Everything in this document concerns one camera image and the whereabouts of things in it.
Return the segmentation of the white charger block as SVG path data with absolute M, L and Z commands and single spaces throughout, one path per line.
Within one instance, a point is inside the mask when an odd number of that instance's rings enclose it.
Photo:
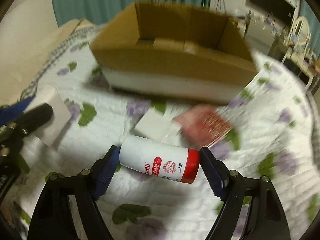
M 52 108 L 53 113 L 50 119 L 34 133 L 45 145 L 50 147 L 70 120 L 71 113 L 65 106 L 57 89 L 50 86 L 45 86 L 36 92 L 35 98 L 33 98 L 24 113 L 44 103 Z

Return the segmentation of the pink rose box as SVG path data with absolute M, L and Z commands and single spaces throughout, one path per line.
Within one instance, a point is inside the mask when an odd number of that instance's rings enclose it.
M 174 121 L 197 149 L 214 145 L 232 130 L 231 124 L 210 105 L 196 105 L 176 116 Z

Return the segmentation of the white bottle red cap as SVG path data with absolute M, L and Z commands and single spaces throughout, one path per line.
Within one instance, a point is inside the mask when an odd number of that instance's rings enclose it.
M 121 145 L 119 161 L 137 172 L 191 184 L 199 170 L 200 153 L 132 135 Z

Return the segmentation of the white small box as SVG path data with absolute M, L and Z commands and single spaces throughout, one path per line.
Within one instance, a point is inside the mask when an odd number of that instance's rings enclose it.
M 133 128 L 134 135 L 166 144 L 175 144 L 181 125 L 150 108 Z

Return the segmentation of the beige blanket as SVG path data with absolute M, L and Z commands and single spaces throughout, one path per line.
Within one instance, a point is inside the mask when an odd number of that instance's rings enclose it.
M 71 20 L 39 41 L 23 42 L 23 48 L 8 54 L 1 52 L 1 105 L 18 100 L 61 42 L 75 31 L 94 26 L 87 19 Z

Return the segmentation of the floral quilted bedspread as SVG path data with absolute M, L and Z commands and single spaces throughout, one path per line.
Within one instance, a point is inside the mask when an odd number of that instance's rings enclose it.
M 319 239 L 313 96 L 261 53 L 225 106 L 118 93 L 73 31 L 25 89 L 1 239 Z

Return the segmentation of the white vanity table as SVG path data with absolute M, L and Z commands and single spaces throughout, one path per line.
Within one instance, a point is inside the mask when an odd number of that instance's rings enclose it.
M 312 94 L 315 94 L 319 89 L 319 68 L 313 65 L 311 60 L 306 62 L 290 47 L 281 48 L 280 51 L 283 53 L 281 63 L 300 78 Z

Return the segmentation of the brown cardboard box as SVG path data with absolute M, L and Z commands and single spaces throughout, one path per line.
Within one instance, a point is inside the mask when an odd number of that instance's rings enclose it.
M 257 74 L 231 17 L 192 5 L 135 2 L 90 49 L 112 88 L 227 104 Z

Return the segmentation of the white oval mirror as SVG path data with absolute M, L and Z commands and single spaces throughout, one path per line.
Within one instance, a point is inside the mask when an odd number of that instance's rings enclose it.
M 310 24 L 306 17 L 299 16 L 292 24 L 290 42 L 294 45 L 304 46 L 310 42 Z

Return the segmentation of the teal right curtain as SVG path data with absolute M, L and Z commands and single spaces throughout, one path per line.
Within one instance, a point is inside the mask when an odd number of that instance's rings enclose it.
M 320 24 L 316 15 L 313 13 L 313 10 L 305 0 L 301 0 L 300 2 L 299 15 L 304 16 L 308 20 L 311 32 L 311 41 L 309 47 L 311 51 L 316 53 L 316 57 L 319 59 Z

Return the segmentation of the black wall television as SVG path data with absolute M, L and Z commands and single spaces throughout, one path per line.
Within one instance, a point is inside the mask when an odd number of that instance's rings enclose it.
M 273 16 L 286 27 L 290 27 L 295 14 L 295 7 L 287 0 L 247 0 L 254 9 Z

